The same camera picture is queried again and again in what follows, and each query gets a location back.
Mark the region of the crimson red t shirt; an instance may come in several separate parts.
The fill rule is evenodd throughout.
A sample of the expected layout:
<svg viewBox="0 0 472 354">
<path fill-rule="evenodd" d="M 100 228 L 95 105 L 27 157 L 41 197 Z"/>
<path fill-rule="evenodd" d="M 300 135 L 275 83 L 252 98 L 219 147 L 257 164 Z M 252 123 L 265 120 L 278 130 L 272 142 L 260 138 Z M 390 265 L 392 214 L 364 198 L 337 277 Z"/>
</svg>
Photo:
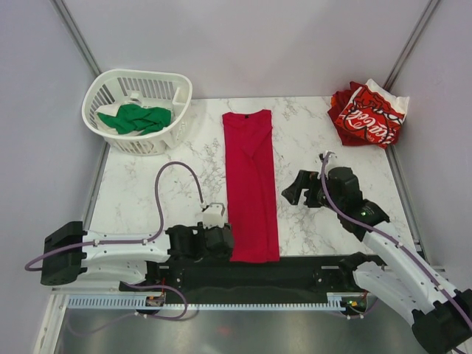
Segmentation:
<svg viewBox="0 0 472 354">
<path fill-rule="evenodd" d="M 280 260 L 272 114 L 222 116 L 233 262 Z"/>
</svg>

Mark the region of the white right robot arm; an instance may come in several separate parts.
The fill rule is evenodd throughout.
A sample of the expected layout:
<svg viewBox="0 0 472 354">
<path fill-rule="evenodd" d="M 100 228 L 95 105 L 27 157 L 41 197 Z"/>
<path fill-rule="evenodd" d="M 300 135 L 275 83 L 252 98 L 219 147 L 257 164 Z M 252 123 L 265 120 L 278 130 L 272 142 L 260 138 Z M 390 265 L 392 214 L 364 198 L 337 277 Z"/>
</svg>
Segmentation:
<svg viewBox="0 0 472 354">
<path fill-rule="evenodd" d="M 291 205 L 333 210 L 341 225 L 388 266 L 384 271 L 361 252 L 344 258 L 339 285 L 371 293 L 399 314 L 427 353 L 446 353 L 471 339 L 471 290 L 460 291 L 412 247 L 403 244 L 389 216 L 366 199 L 348 167 L 324 174 L 301 170 L 282 191 Z"/>
</svg>

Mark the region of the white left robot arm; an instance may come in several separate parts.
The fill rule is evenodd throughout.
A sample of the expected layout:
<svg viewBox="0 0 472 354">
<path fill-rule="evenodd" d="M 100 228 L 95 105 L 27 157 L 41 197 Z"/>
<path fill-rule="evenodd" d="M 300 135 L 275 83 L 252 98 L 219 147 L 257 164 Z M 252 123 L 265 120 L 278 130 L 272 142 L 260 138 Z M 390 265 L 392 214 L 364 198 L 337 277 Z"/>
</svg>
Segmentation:
<svg viewBox="0 0 472 354">
<path fill-rule="evenodd" d="M 146 235 L 104 235 L 87 232 L 72 221 L 44 241 L 41 284 L 49 287 L 73 282 L 139 283 L 146 290 L 159 287 L 162 273 L 151 264 L 229 260 L 234 248 L 231 227 L 176 225 L 152 241 Z"/>
</svg>

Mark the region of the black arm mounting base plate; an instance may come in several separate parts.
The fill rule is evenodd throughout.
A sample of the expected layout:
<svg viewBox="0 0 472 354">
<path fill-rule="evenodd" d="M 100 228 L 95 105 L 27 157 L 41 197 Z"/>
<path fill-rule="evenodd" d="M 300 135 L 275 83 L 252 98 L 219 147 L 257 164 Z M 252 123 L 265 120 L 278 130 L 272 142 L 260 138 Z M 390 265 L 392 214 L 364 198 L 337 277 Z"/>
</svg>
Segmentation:
<svg viewBox="0 0 472 354">
<path fill-rule="evenodd" d="M 383 265 L 378 256 L 290 256 L 277 262 L 242 263 L 223 259 L 152 263 L 138 284 L 165 285 L 171 302 L 182 303 L 314 303 L 329 293 L 362 293 L 351 274 L 356 260 Z"/>
</svg>

